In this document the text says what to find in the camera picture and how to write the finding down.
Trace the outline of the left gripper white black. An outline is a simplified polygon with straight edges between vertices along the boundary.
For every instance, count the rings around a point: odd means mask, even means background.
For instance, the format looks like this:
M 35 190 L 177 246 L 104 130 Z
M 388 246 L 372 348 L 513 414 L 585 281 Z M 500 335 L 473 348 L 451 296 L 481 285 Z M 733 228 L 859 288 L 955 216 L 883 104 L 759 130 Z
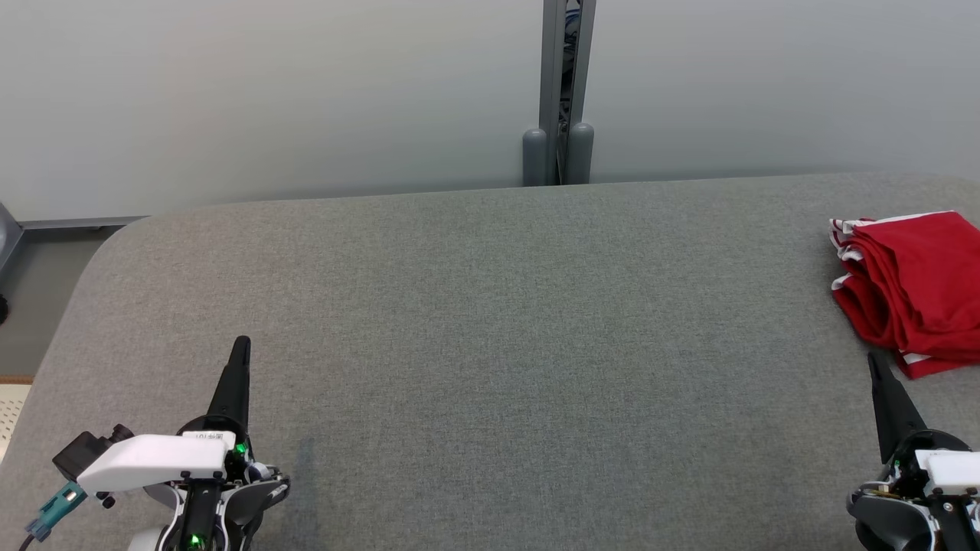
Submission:
M 253 459 L 248 435 L 251 339 L 235 338 L 207 415 L 175 435 L 136 435 L 113 443 L 77 475 L 89 494 L 134 491 L 199 479 L 239 479 Z

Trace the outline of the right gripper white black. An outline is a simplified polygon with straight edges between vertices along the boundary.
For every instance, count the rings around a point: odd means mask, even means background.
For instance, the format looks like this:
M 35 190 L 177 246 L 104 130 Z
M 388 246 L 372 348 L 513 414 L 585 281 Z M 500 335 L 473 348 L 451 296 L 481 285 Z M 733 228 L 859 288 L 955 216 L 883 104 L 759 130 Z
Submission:
M 926 429 L 885 353 L 869 352 L 867 363 L 889 492 L 903 499 L 978 495 L 979 454 L 948 432 Z

